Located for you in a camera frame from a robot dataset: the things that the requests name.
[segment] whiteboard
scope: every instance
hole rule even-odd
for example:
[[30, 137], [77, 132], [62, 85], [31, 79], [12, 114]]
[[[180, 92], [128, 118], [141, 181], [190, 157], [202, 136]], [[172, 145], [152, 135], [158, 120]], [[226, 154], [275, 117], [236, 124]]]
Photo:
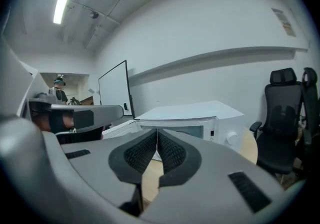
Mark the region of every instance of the whiteboard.
[[100, 103], [120, 105], [124, 115], [135, 118], [129, 90], [127, 61], [123, 61], [99, 78]]

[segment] person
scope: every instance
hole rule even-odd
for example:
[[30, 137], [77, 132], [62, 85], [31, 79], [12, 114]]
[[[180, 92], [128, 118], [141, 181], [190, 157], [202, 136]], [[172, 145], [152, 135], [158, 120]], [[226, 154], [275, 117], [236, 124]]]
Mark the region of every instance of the person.
[[62, 102], [66, 105], [68, 98], [66, 97], [65, 92], [63, 91], [63, 89], [65, 88], [65, 82], [63, 81], [63, 79], [61, 77], [56, 77], [54, 80], [54, 87], [59, 89], [61, 91], [62, 94]]

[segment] chair headrest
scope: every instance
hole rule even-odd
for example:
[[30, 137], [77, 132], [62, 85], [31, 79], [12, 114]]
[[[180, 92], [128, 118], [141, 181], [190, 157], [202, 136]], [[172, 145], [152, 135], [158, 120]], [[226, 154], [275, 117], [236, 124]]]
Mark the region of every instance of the chair headrest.
[[272, 71], [270, 74], [270, 84], [272, 85], [287, 85], [296, 81], [297, 77], [292, 68]]
[[305, 67], [304, 73], [302, 76], [302, 83], [304, 83], [307, 87], [312, 86], [317, 83], [318, 77], [317, 73], [311, 67]]

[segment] office chair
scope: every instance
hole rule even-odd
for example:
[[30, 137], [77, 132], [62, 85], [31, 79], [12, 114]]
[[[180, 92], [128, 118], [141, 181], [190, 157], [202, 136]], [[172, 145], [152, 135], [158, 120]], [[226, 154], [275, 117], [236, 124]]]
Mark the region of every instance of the office chair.
[[264, 89], [267, 115], [262, 129], [255, 122], [253, 131], [258, 146], [257, 165], [270, 173], [288, 174], [296, 156], [295, 139], [302, 106], [301, 82], [292, 68], [272, 71]]
[[304, 74], [301, 83], [301, 92], [303, 98], [303, 104], [305, 109], [306, 127], [303, 130], [303, 136], [297, 144], [296, 156], [303, 163], [303, 171], [294, 169], [301, 178], [304, 178], [311, 170], [311, 164], [313, 163], [315, 140], [319, 140], [317, 132], [319, 130], [319, 114], [320, 107], [318, 102], [317, 92], [317, 74], [314, 69], [310, 67], [304, 68]]

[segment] white desk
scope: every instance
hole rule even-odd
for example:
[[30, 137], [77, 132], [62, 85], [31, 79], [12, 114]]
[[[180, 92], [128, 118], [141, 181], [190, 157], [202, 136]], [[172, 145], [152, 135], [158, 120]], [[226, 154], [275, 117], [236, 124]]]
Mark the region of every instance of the white desk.
[[[258, 147], [252, 133], [244, 128], [244, 139], [240, 154], [249, 161], [256, 164], [258, 157]], [[142, 196], [148, 201], [153, 201], [158, 194], [159, 177], [164, 173], [162, 162], [151, 160], [142, 178]]]

